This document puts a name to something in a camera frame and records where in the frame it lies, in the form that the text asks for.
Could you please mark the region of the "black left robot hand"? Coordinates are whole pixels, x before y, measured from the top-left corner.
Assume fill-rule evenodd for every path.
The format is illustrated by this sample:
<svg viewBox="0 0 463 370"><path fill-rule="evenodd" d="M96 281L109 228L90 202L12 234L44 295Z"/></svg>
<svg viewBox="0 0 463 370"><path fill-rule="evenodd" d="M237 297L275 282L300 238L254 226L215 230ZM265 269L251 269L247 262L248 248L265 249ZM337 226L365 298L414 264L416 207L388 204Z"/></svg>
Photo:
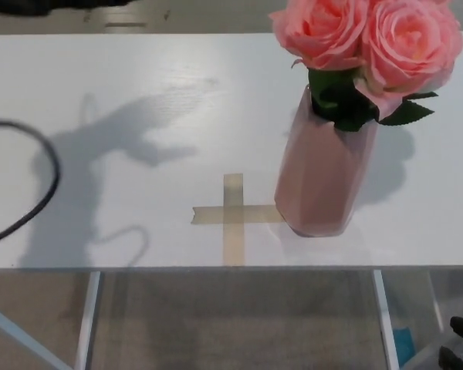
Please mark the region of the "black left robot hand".
<svg viewBox="0 0 463 370"><path fill-rule="evenodd" d="M40 8L99 8L125 6L132 0L47 0L32 1L32 4Z"/></svg>

